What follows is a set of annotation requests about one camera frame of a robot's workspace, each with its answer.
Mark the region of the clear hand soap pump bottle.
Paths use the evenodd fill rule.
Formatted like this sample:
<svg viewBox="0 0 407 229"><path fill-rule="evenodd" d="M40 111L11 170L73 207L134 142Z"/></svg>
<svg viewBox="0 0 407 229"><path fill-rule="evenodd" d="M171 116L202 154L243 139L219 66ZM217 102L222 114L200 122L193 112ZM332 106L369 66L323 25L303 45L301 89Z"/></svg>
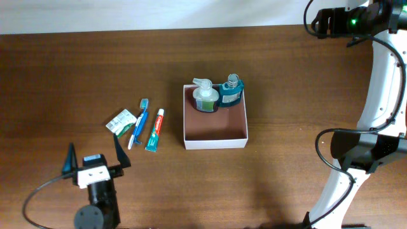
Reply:
<svg viewBox="0 0 407 229"><path fill-rule="evenodd" d="M212 87L211 80L194 78L193 83L198 86L193 91L196 109L204 113L216 112L219 92Z"/></svg>

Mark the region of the teal mouthwash bottle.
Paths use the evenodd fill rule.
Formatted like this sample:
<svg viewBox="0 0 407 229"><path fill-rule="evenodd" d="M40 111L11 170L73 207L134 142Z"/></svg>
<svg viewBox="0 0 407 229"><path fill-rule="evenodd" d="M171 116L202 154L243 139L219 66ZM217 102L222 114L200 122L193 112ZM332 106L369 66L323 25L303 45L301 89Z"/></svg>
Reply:
<svg viewBox="0 0 407 229"><path fill-rule="evenodd" d="M230 74L225 83L219 86L219 100L217 105L221 108L227 108L237 105L244 90L244 82L237 74Z"/></svg>

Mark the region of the Colgate toothpaste tube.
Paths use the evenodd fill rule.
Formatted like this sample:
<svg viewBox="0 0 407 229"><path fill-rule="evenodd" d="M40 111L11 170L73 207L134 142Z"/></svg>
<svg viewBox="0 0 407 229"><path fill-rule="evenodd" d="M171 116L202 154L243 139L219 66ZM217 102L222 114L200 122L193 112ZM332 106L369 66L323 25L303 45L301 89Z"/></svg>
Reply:
<svg viewBox="0 0 407 229"><path fill-rule="evenodd" d="M164 109L160 108L158 110L158 113L157 113L157 116L155 119L155 123L153 125L151 135L149 137L149 141L145 147L145 150L147 150L147 151L151 151L151 152L157 151L164 114L165 114Z"/></svg>

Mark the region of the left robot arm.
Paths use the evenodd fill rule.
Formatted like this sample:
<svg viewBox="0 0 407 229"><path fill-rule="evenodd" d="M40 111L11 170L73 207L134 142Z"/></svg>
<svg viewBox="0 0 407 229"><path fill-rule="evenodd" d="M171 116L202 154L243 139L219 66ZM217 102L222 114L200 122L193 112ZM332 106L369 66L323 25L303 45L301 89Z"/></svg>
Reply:
<svg viewBox="0 0 407 229"><path fill-rule="evenodd" d="M86 156L78 166L74 144L70 143L62 175L88 192L89 204L80 208L74 216L74 227L78 229L110 229L120 223L120 212L114 179L124 175L124 169L131 166L129 157L113 136L118 165L109 166L103 154Z"/></svg>

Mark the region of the green white floss packet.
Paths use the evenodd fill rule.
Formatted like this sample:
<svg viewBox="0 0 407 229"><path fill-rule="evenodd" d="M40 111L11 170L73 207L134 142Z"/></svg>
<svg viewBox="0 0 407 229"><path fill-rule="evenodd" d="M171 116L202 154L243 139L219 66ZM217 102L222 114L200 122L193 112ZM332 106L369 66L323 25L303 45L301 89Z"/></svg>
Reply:
<svg viewBox="0 0 407 229"><path fill-rule="evenodd" d="M119 138L127 132L136 121L137 117L127 109L124 109L106 124L106 128Z"/></svg>

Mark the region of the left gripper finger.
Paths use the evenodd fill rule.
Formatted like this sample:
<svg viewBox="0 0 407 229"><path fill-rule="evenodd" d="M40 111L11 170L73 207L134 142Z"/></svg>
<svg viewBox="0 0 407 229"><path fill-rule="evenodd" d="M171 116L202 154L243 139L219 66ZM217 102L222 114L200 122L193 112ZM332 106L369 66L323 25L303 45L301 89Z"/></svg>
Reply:
<svg viewBox="0 0 407 229"><path fill-rule="evenodd" d="M123 148L121 147L118 136L116 134L113 134L113 140L114 140L114 147L116 151L116 157L121 165L122 168L127 168L131 166L131 162L127 154L124 152Z"/></svg>
<svg viewBox="0 0 407 229"><path fill-rule="evenodd" d="M68 147L67 156L62 167L62 174L68 174L76 172L78 169L78 163L76 158L76 152L74 144L71 142Z"/></svg>

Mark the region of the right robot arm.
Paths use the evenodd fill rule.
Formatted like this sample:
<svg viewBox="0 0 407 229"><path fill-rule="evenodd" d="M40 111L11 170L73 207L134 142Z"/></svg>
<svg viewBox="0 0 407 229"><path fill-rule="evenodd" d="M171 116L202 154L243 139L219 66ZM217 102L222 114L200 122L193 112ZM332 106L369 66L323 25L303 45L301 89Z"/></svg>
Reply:
<svg viewBox="0 0 407 229"><path fill-rule="evenodd" d="M318 11L305 30L319 39L370 40L373 66L368 95L355 130L329 128L331 169L322 194L306 213L303 228L341 228L355 194L377 168L406 157L406 1L347 1Z"/></svg>

